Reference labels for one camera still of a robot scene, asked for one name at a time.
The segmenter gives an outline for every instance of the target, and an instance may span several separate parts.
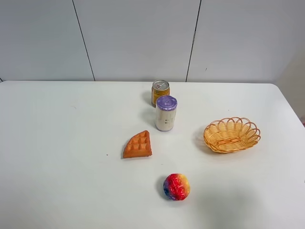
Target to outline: ball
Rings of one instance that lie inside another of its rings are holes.
[[[184,200],[190,193],[190,184],[185,175],[170,174],[163,183],[163,190],[172,200]]]

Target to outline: can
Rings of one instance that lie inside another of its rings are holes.
[[[152,84],[152,106],[156,107],[156,101],[160,96],[170,95],[170,84],[165,80],[156,80]]]
[[[160,131],[169,131],[173,128],[177,110],[177,100],[165,95],[157,99],[155,124]]]

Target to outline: gold can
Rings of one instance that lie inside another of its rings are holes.
[[[156,80],[152,84],[152,106],[156,107],[156,101],[160,96],[170,95],[170,84],[165,80]]]

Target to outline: wicker basket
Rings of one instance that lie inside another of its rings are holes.
[[[224,118],[209,124],[204,141],[214,152],[231,153],[253,147],[261,139],[260,130],[247,118]]]

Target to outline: white can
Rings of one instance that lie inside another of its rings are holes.
[[[160,131],[169,131],[173,128],[176,117],[177,100],[165,95],[156,102],[156,127]]]

